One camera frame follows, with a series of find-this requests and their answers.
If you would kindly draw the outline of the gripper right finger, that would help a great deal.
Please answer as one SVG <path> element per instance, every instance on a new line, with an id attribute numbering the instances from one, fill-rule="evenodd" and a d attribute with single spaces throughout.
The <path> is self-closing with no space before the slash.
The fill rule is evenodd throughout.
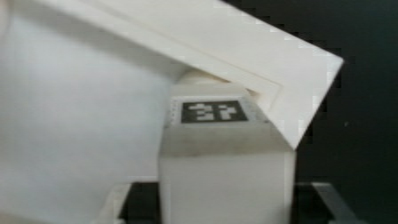
<path id="1" fill-rule="evenodd" d="M 332 184 L 327 182 L 313 182 L 311 185 L 332 214 L 332 220 L 327 224 L 368 224 L 357 218 Z"/>

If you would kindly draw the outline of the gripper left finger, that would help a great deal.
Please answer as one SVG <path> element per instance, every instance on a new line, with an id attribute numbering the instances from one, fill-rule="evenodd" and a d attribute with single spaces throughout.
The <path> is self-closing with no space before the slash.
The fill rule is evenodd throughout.
<path id="1" fill-rule="evenodd" d="M 126 221 L 121 218 L 121 212 L 130 189 L 132 189 L 130 183 L 121 183 L 114 185 L 107 196 L 100 215 L 91 221 L 91 224 L 126 224 Z"/>

